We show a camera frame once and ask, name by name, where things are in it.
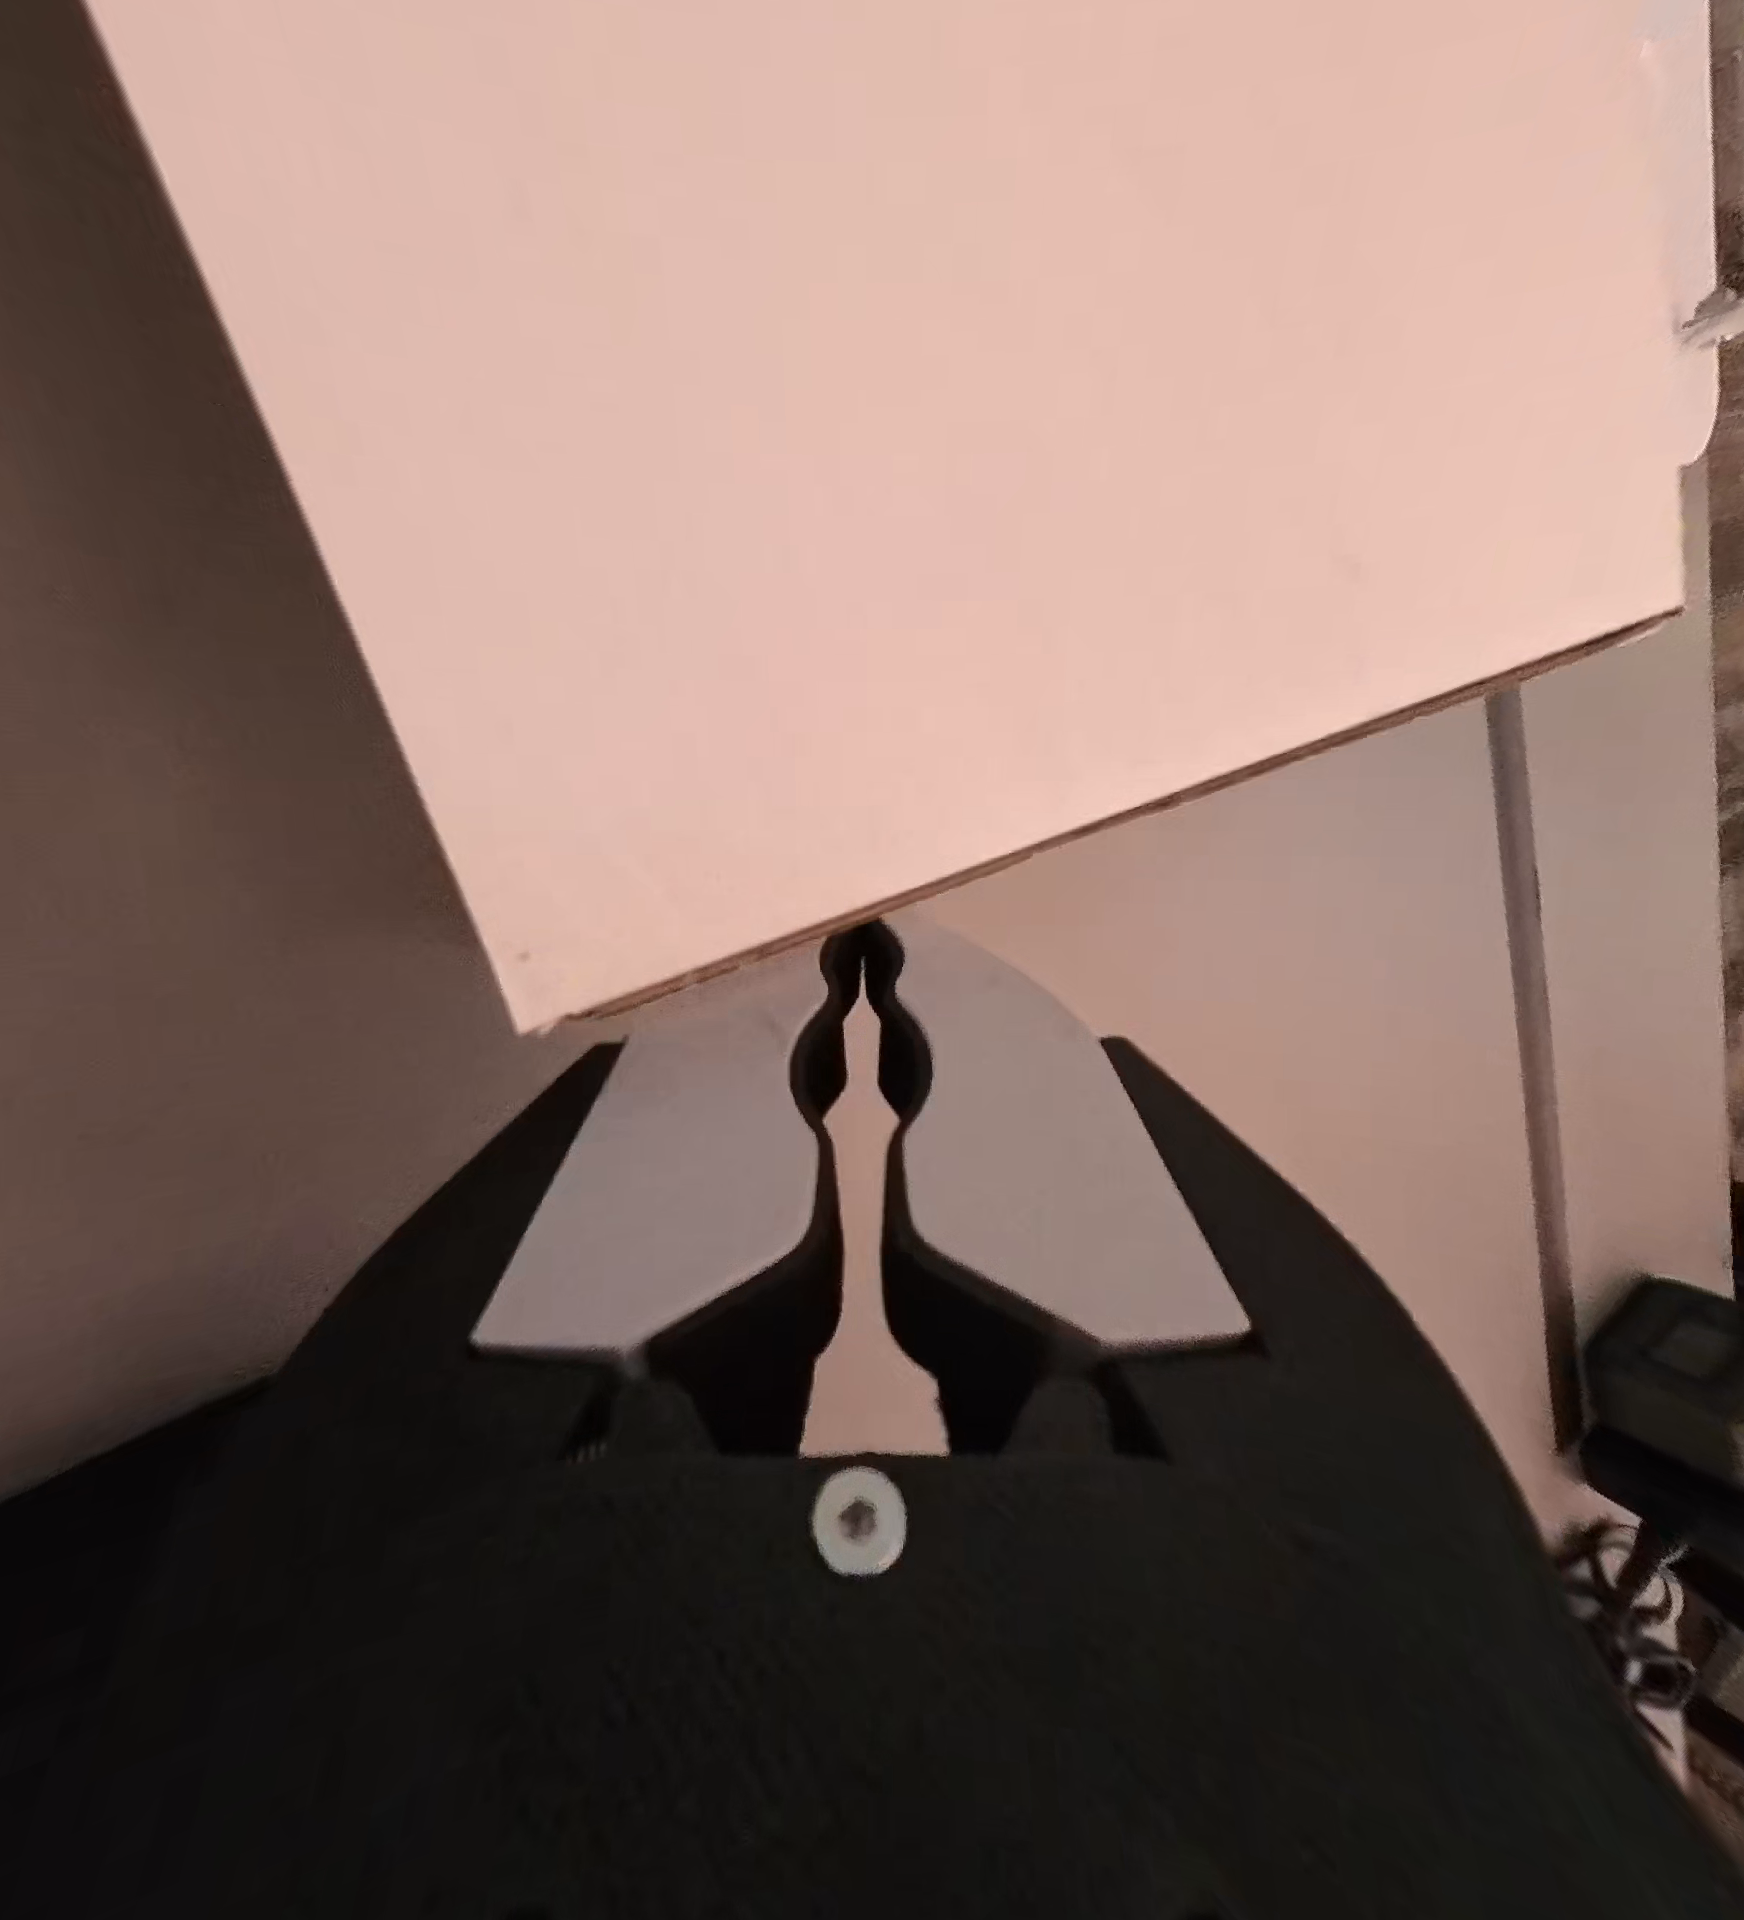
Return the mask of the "white cardboard box with lid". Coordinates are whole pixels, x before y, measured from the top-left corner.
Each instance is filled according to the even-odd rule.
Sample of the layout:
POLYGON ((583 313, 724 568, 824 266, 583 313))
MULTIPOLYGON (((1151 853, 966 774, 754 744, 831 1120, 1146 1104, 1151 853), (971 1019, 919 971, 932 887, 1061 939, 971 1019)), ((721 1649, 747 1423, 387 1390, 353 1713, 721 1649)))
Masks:
POLYGON ((90 3, 519 1029, 1681 603, 1645 3, 90 3))

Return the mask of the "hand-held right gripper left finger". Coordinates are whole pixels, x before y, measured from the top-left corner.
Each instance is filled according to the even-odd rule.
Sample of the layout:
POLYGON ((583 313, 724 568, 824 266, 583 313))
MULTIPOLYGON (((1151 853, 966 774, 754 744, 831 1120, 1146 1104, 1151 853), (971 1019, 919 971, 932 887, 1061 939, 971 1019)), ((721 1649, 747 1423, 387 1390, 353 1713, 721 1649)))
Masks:
POLYGON ((802 948, 694 988, 614 1055, 470 1341, 638 1365, 746 1285, 838 1265, 827 1117, 856 988, 802 948))

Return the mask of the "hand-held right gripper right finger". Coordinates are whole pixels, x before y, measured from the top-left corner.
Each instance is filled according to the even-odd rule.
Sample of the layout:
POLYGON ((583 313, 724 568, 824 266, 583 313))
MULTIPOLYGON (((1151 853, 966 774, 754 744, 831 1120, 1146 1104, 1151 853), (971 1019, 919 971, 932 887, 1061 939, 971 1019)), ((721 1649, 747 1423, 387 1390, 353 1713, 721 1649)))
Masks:
POLYGON ((1235 1348, 1248 1314, 1099 1035, 919 913, 860 935, 895 1115, 885 1315, 919 1365, 981 1331, 1068 1356, 1235 1348))

